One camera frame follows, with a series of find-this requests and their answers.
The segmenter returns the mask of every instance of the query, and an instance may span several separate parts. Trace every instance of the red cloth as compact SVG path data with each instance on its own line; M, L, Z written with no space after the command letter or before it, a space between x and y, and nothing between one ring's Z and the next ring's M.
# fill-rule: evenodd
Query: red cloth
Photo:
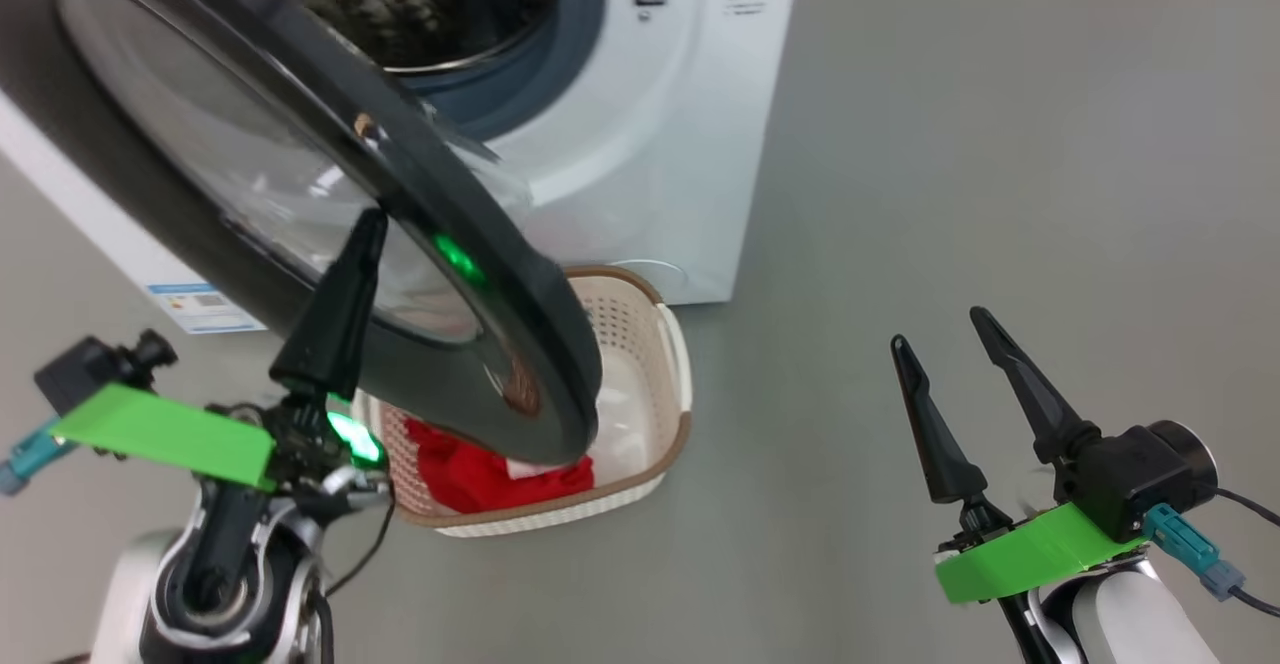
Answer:
M433 499L461 514L536 504L595 486L590 455L572 467L513 480L502 455L416 420L406 420L404 429L417 443L417 473L422 484Z

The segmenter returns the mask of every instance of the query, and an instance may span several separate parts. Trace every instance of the washing machine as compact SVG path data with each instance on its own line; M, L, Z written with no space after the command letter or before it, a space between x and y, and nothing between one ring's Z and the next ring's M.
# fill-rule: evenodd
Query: washing machine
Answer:
M790 3L0 0L0 148L192 333L287 331L378 205L361 386L557 462L600 380L561 267L731 297Z

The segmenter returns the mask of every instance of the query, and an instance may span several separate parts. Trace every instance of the washing machine door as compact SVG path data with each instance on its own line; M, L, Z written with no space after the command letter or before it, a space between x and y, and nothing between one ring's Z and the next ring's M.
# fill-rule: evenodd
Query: washing machine door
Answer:
M293 0L0 0L0 38L27 116L274 331L380 205L361 386L515 459L586 450L599 351L518 187Z

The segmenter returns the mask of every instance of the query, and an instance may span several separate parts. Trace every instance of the blue and white sticker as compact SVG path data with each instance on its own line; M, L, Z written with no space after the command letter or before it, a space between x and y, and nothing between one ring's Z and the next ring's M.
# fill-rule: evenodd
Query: blue and white sticker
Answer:
M261 331L262 322L250 316L221 292L205 281L197 284L147 284L151 298L184 333Z

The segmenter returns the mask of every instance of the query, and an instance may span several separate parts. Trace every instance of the green light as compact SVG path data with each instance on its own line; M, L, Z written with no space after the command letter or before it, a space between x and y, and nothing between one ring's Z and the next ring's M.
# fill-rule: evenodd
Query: green light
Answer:
M435 235L435 248L440 251L442 257L453 267L453 271L457 271L465 280L471 281L471 284L484 284L484 273L456 241L449 239L448 235L438 234Z
M381 462L383 447L378 445L378 440L364 423L352 420L348 415L329 412L329 426L333 426L333 431L338 432L343 441L347 441L352 455L374 464Z

